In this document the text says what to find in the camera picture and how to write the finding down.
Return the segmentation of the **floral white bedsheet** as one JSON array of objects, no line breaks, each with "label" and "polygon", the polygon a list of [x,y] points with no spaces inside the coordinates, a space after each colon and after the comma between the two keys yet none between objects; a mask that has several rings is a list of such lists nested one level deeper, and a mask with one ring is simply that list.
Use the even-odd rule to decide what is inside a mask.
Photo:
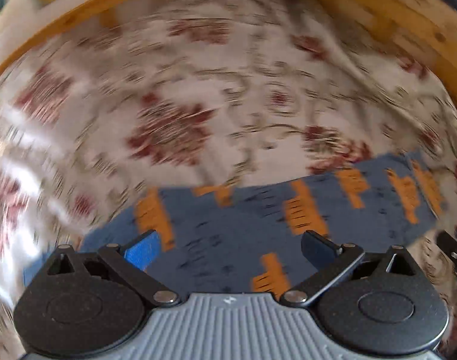
[{"label": "floral white bedsheet", "polygon": [[[457,277],[436,244],[457,240],[457,106],[441,79],[316,0],[116,11],[0,74],[0,359],[457,359]],[[310,306],[169,287],[179,304],[146,306],[75,249],[151,189],[274,185],[411,152],[445,210],[411,244],[363,249]]]}]

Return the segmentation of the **wooden bed frame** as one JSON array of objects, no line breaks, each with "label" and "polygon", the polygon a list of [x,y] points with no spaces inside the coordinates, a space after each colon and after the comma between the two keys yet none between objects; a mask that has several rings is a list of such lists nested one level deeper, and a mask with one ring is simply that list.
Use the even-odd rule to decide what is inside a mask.
[{"label": "wooden bed frame", "polygon": [[[118,24],[129,0],[7,0],[0,13],[0,74],[48,37],[99,18]],[[419,59],[446,86],[457,106],[457,11],[442,0],[316,0],[331,15],[361,24],[378,41]]]}]

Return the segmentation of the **blue pants with orange trucks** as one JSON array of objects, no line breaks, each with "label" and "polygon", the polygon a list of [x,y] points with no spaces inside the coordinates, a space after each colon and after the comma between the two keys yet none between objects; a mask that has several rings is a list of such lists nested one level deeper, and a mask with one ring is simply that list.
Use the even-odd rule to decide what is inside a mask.
[{"label": "blue pants with orange trucks", "polygon": [[381,253],[414,242],[445,207],[419,153],[384,154],[273,185],[151,189],[75,249],[153,230],[162,250],[145,272],[178,293],[281,295],[317,272],[302,254],[306,231]]}]

